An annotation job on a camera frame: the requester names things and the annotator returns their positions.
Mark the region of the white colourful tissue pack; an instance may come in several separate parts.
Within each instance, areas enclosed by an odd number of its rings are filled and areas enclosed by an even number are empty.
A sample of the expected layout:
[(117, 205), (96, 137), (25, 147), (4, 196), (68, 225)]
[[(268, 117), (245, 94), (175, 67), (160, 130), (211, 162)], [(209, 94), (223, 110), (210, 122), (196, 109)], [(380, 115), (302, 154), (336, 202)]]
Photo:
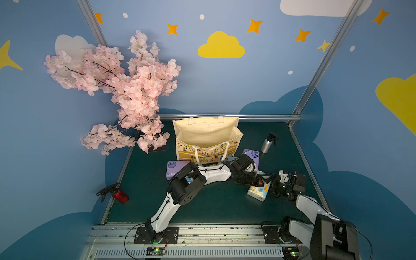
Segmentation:
[(264, 202), (269, 191), (269, 184), (265, 183), (264, 186), (251, 186), (247, 192), (247, 195)]

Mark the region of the purple tissue pack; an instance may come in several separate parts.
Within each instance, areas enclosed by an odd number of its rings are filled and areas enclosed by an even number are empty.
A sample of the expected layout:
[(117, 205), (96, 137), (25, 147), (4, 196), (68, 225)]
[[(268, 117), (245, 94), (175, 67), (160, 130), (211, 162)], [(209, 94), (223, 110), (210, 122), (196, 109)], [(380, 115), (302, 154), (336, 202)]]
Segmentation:
[(255, 170), (257, 171), (258, 167), (259, 167), (259, 164), (260, 164), (260, 155), (261, 155), (261, 153), (259, 151), (255, 151), (255, 150), (244, 149), (243, 154), (247, 155), (248, 157), (250, 157), (254, 161)]
[(168, 161), (166, 168), (166, 179), (171, 180), (182, 168), (184, 168), (190, 161)]

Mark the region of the cream canvas tote bag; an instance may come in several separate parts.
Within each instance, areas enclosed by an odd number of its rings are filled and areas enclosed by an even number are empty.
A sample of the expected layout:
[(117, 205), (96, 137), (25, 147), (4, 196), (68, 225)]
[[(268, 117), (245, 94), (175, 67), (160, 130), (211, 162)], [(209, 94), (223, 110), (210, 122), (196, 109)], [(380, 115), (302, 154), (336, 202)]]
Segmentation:
[(238, 117), (222, 116), (174, 120), (177, 160), (202, 166), (233, 157), (243, 137), (238, 123)]

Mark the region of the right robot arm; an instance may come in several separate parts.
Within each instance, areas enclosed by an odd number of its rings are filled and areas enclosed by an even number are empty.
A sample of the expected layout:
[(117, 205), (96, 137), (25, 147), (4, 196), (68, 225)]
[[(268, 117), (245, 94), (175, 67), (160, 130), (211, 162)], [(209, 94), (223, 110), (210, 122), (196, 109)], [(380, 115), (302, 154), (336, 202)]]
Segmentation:
[(280, 177), (272, 174), (269, 192), (296, 206), (312, 223), (285, 217), (278, 230), (281, 241), (300, 242), (309, 249), (313, 260), (358, 260), (358, 231), (354, 224), (341, 220), (313, 197), (306, 196), (302, 176)]

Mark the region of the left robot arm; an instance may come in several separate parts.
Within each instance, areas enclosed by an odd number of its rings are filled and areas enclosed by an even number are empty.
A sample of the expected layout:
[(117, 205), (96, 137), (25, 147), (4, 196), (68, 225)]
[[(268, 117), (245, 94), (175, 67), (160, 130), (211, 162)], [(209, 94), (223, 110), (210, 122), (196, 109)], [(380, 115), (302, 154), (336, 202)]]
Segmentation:
[(225, 159), (217, 165), (187, 163), (170, 179), (162, 205), (145, 223), (149, 241), (160, 241), (178, 209), (195, 199), (200, 190), (209, 184), (231, 179), (240, 186), (265, 186), (270, 175), (256, 170), (255, 165), (255, 161), (246, 154), (234, 160)]

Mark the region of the silver spray bottle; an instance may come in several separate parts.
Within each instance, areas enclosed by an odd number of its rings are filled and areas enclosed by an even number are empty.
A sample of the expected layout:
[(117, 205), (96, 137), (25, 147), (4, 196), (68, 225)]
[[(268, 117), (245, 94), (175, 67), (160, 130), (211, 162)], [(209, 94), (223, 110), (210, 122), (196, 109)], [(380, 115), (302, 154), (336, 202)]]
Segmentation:
[(264, 154), (268, 153), (272, 146), (274, 147), (277, 146), (278, 140), (279, 140), (279, 137), (276, 134), (269, 132), (267, 138), (263, 142), (263, 145), (261, 147), (261, 152)]

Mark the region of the right green circuit board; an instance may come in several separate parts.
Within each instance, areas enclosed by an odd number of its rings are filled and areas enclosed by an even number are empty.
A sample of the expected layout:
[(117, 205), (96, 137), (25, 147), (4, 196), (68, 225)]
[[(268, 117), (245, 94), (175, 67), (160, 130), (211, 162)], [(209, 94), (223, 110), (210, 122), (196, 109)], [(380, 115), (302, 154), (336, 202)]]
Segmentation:
[(283, 247), (282, 253), (284, 260), (298, 260), (300, 256), (299, 248), (296, 247)]

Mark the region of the green circuit board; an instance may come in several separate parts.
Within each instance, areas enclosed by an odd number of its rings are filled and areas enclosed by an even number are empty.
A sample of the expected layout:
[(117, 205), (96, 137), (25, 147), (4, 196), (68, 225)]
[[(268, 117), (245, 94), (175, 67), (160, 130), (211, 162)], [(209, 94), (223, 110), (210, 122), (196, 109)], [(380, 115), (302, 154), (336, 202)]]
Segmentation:
[(146, 256), (164, 256), (166, 254), (165, 248), (147, 248)]
[(300, 256), (299, 248), (296, 247), (283, 247), (282, 253), (284, 260), (298, 260)]

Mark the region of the left green circuit board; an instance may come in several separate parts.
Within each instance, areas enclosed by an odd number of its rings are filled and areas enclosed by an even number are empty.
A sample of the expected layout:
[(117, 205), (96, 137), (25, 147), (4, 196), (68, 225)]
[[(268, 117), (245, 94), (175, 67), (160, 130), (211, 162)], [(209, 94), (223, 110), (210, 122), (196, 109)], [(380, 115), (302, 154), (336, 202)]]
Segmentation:
[(146, 256), (164, 256), (166, 254), (165, 248), (147, 248)]

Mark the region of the pink cherry blossom tree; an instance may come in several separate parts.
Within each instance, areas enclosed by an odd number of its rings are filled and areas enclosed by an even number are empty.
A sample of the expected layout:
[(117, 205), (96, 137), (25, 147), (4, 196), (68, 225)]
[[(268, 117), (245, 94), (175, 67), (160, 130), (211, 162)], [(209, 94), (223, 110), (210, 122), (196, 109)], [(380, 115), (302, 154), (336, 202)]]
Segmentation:
[(101, 44), (95, 50), (85, 50), (80, 61), (63, 50), (46, 56), (48, 74), (63, 88), (90, 96), (103, 91), (120, 107), (116, 125), (94, 125), (81, 137), (85, 148), (101, 149), (101, 154), (108, 156), (116, 148), (138, 145), (148, 153), (167, 144), (170, 134), (162, 131), (158, 98), (178, 87), (176, 77), (182, 68), (174, 59), (160, 62), (160, 49), (155, 42), (148, 45), (147, 40), (139, 30), (131, 37), (129, 49), (135, 56), (128, 61), (127, 70), (121, 66), (124, 56), (119, 48)]

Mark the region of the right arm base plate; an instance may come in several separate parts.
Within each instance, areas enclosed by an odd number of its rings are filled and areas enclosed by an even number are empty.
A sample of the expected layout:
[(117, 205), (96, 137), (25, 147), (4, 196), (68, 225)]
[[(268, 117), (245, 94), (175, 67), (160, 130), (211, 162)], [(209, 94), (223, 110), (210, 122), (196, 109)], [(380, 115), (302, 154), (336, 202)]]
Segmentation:
[(265, 244), (297, 244), (298, 242), (310, 242), (312, 231), (295, 228), (296, 236), (288, 230), (281, 231), (280, 226), (261, 226)]

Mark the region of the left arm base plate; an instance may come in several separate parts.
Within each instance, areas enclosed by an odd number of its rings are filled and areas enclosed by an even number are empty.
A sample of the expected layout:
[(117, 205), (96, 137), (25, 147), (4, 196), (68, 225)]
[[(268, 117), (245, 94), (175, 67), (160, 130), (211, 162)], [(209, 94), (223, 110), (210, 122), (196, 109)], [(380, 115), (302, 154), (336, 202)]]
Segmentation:
[(179, 237), (179, 227), (168, 227), (160, 233), (149, 232), (144, 226), (136, 230), (134, 244), (177, 244)]

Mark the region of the aluminium mounting rail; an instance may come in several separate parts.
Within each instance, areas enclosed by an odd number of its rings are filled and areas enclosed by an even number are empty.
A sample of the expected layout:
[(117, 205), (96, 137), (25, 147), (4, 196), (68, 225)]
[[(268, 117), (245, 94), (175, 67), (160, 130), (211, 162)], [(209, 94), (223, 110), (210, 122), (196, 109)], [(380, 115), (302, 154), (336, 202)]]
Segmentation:
[[(283, 247), (299, 248), (298, 260), (312, 259), (302, 243), (265, 244), (263, 224), (172, 224), (177, 244), (134, 244), (138, 223), (110, 223), (92, 228), (82, 260), (283, 260)], [(165, 248), (164, 256), (146, 256), (147, 248)]]

